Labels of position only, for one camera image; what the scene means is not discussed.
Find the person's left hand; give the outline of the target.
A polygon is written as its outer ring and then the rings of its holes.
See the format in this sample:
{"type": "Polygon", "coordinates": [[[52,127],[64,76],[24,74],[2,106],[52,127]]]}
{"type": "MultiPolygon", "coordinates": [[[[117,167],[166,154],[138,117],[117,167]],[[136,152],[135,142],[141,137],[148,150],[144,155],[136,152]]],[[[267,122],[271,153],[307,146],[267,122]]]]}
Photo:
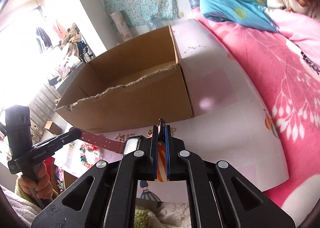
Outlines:
{"type": "Polygon", "coordinates": [[[37,194],[36,198],[39,199],[49,199],[53,196],[53,186],[50,182],[50,176],[47,173],[46,164],[44,162],[41,163],[39,171],[38,171],[39,181],[34,182],[30,178],[25,175],[21,175],[18,177],[17,181],[20,185],[22,191],[26,193],[31,199],[35,200],[35,197],[31,193],[31,188],[33,188],[37,194]]]}

